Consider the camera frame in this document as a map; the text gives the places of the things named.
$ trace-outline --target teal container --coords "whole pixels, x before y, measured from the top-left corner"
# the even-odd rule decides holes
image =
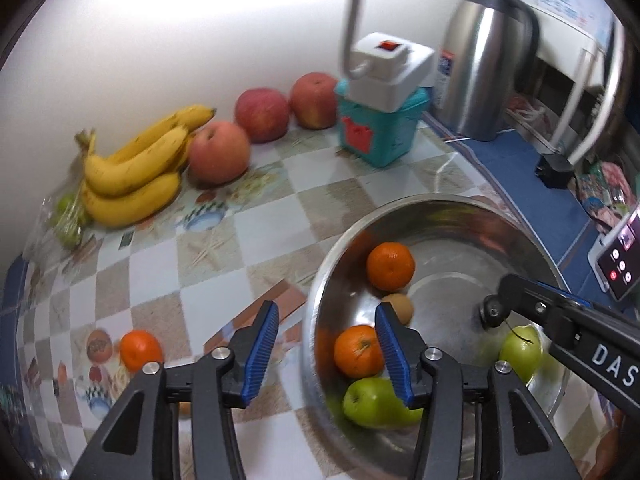
[[[376,168],[384,168],[407,153],[429,101],[426,90],[418,88],[397,111],[387,114],[349,101],[348,88],[346,80],[335,86],[341,145]]]

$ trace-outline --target checkered tablecloth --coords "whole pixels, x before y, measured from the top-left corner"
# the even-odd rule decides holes
[[[95,230],[51,269],[30,266],[18,360],[30,426],[44,453],[68,470],[78,460],[127,384],[118,355],[125,333],[149,330],[168,365],[192,362],[216,332],[230,336],[230,320],[280,280],[306,292],[329,248],[356,220],[428,192],[474,196],[518,219],[482,174],[424,124],[411,152],[383,171],[342,150],[335,130],[294,129],[253,146],[248,173],[223,189],[201,191],[185,182],[178,199],[152,219],[128,230]],[[250,479],[358,476],[328,453],[305,406],[302,315],[300,308],[284,321],[260,396],[234,413]],[[569,393],[572,402],[556,423],[586,468],[607,423],[584,383],[572,380]],[[185,480],[193,477],[190,445],[184,420]]]

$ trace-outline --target white wall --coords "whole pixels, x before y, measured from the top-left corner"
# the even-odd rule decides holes
[[[437,48],[459,0],[365,0],[358,36]],[[183,105],[338,74],[346,0],[47,0],[0,71],[0,276],[95,127],[109,153]]]

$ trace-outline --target bunch of bananas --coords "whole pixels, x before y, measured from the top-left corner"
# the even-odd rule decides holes
[[[80,196],[95,221],[124,227],[167,205],[180,191],[180,171],[187,163],[190,133],[215,115],[202,105],[182,108],[158,121],[117,152],[95,154],[92,132],[84,158]]]

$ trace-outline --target stainless steel basin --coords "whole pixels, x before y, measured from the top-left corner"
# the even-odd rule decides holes
[[[416,260],[408,286],[415,315],[410,326],[429,346],[459,362],[489,365],[497,360],[508,328],[485,331],[478,305],[497,290],[508,272],[566,288],[539,242],[497,210],[458,196],[418,195],[391,202],[356,222],[336,242],[320,266],[308,298],[302,375],[330,453],[343,455],[368,476],[408,474],[417,428],[371,431],[351,424],[340,408],[350,384],[335,367],[334,341],[355,324],[374,323],[384,295],[366,278],[365,262],[373,247],[385,241],[406,244]],[[511,314],[511,326],[529,321]],[[543,344],[548,340],[540,331]],[[545,353],[529,389],[551,417],[564,393],[568,373]],[[474,416],[465,407],[461,478],[472,475]]]

